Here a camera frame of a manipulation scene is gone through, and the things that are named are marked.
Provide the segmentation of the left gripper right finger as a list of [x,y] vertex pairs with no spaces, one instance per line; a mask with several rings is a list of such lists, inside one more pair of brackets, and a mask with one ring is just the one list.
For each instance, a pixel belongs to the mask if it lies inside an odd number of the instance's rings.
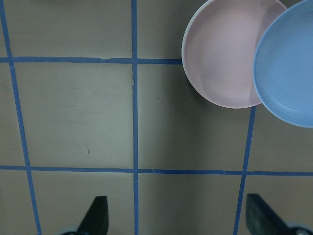
[[258,194],[246,196],[246,226],[251,235],[291,235],[286,223]]

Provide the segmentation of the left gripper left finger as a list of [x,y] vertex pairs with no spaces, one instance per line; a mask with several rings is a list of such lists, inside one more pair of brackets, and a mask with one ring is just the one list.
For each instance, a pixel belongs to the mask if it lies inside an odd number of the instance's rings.
[[80,223],[79,235],[106,235],[108,233],[107,196],[97,196]]

